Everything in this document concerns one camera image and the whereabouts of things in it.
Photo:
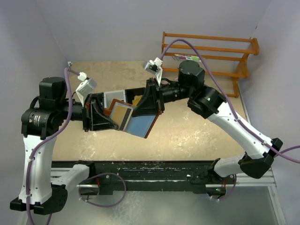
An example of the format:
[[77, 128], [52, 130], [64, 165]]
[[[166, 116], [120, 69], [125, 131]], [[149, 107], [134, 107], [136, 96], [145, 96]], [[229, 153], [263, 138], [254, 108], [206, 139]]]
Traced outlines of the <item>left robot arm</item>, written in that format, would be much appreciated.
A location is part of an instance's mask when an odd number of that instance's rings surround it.
[[59, 134], [71, 121], [83, 123], [84, 131], [116, 128], [103, 113], [96, 83], [86, 78], [77, 87], [73, 99], [70, 83], [62, 77], [47, 77], [39, 83], [39, 94], [21, 117], [25, 149], [22, 187], [9, 207], [50, 215], [61, 211], [68, 194], [81, 182], [91, 184], [100, 171], [97, 162], [78, 160], [63, 176], [51, 179], [52, 157]]

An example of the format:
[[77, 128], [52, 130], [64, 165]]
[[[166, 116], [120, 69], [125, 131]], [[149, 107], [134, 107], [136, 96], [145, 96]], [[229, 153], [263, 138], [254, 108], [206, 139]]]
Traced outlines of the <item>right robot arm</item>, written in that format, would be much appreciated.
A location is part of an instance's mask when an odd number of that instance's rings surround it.
[[220, 92], [205, 85], [205, 71], [197, 62], [181, 62], [178, 80], [164, 85], [161, 84], [161, 64], [157, 58], [144, 65], [144, 69], [155, 77], [146, 81], [142, 98], [133, 110], [130, 119], [133, 134], [146, 137], [158, 115], [164, 111], [165, 103], [188, 98], [187, 105], [194, 113], [219, 126], [244, 149], [241, 155], [216, 159], [210, 167], [209, 180], [220, 183], [226, 176], [238, 173], [261, 178], [271, 167], [282, 141], [261, 134], [230, 108], [229, 100]]

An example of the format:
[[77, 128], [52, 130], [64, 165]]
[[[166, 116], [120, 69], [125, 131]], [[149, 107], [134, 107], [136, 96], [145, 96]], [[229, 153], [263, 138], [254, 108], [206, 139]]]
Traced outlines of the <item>brown leather card holder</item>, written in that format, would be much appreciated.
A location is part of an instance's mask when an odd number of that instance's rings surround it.
[[[108, 109], [108, 111], [111, 115], [112, 109], [116, 103], [121, 103], [124, 105], [131, 105], [129, 103], [125, 103], [121, 100], [114, 99]], [[129, 120], [129, 123], [126, 127], [126, 129], [123, 132], [126, 132], [131, 135], [135, 135], [141, 138], [147, 138], [149, 133], [151, 132], [156, 120], [158, 118], [158, 115], [150, 115], [150, 116], [140, 116], [140, 117], [132, 117]]]

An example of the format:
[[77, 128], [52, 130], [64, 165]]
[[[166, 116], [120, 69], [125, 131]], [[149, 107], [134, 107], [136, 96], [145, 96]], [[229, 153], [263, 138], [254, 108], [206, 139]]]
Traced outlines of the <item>gold credit card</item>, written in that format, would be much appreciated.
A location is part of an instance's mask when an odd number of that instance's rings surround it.
[[124, 131], [129, 123], [134, 106], [116, 103], [112, 109], [110, 118], [118, 125], [118, 130]]

